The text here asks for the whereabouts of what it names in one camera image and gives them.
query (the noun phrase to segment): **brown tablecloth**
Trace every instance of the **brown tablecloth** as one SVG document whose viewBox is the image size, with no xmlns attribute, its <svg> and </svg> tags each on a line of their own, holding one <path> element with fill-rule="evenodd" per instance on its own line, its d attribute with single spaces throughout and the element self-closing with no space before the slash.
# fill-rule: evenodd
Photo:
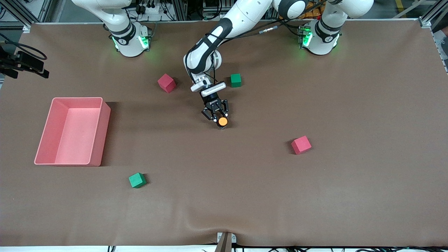
<svg viewBox="0 0 448 252">
<path fill-rule="evenodd" d="M 0 93 L 0 239 L 17 245 L 448 245 L 448 85 L 417 21 L 347 22 L 329 55 L 284 27 L 219 51 L 230 124 L 206 120 L 182 57 L 215 24 L 160 24 L 125 58 L 101 25 L 33 25 L 50 78 Z M 157 84 L 164 74 L 178 86 Z M 112 108 L 98 168 L 33 164 L 53 97 Z M 313 149 L 293 155 L 307 135 Z M 136 172 L 150 183 L 133 189 Z"/>
</svg>

